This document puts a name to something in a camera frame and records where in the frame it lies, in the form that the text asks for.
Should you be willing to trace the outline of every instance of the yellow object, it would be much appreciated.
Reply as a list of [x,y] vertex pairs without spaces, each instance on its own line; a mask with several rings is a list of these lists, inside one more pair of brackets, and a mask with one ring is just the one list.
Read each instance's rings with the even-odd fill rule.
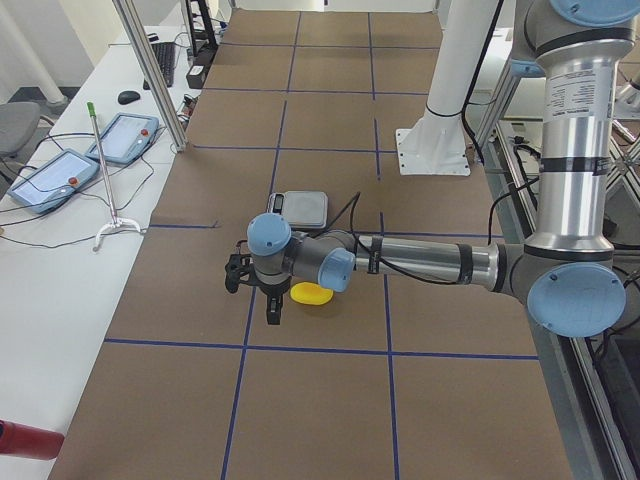
[[291,287],[291,299],[304,305],[324,305],[333,298],[333,290],[322,288],[311,282],[302,282]]

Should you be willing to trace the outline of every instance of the computer keyboard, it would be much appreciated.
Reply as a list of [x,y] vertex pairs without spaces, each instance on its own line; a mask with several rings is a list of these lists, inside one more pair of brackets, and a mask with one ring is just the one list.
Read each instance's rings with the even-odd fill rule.
[[[164,77],[167,87],[172,86],[173,69],[175,67],[176,58],[176,44],[173,42],[158,42],[152,43],[151,48],[153,49],[153,53],[156,55],[158,66],[160,67],[160,71],[162,72],[162,76]],[[142,88],[149,90],[149,84],[146,80],[144,81]]]

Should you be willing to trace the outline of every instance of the red can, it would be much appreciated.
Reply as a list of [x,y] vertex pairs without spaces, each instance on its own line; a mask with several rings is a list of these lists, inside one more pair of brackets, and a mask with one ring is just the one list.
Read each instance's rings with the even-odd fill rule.
[[60,453],[64,435],[0,420],[0,454],[51,460]]

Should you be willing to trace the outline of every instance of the office chair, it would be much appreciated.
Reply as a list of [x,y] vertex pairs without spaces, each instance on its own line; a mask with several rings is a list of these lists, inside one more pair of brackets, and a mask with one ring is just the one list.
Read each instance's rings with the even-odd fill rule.
[[[0,105],[0,158],[15,157],[31,139],[40,118],[53,125],[46,117],[40,116],[40,106],[33,102],[15,102]],[[9,184],[13,180],[0,172]]]

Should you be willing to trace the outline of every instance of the white table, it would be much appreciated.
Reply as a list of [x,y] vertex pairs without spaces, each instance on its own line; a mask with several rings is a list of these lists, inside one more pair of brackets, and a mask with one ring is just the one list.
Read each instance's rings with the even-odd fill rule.
[[[148,27],[161,41],[173,41],[178,27]],[[121,38],[119,43],[128,42]],[[182,36],[179,43],[186,44]],[[174,86],[169,89],[176,109],[190,90],[185,49],[180,52]],[[117,112],[155,115],[159,111],[150,91],[142,90],[143,76],[131,46],[113,45],[68,106],[51,134],[91,132],[86,103],[96,107],[100,127]],[[126,106],[117,103],[120,91],[136,90],[142,98]],[[84,152],[91,139],[59,140],[63,147]],[[143,227],[155,207],[171,169],[175,152],[165,132],[145,154],[155,174],[122,216]],[[30,165],[39,166],[59,152],[45,142]],[[123,205],[150,172],[141,161],[111,179],[118,206]],[[105,197],[103,183],[88,190]],[[0,210],[17,206],[8,196]],[[35,215],[25,210],[0,213],[0,224]],[[59,210],[22,225],[5,228],[5,235],[31,243],[58,244],[95,235],[110,221],[108,207],[97,199],[75,195]],[[93,253],[91,241],[55,250],[27,247],[0,239],[0,418],[66,433],[80,400],[111,317],[142,243],[137,233],[103,239]],[[53,461],[0,455],[0,478],[44,479]]]

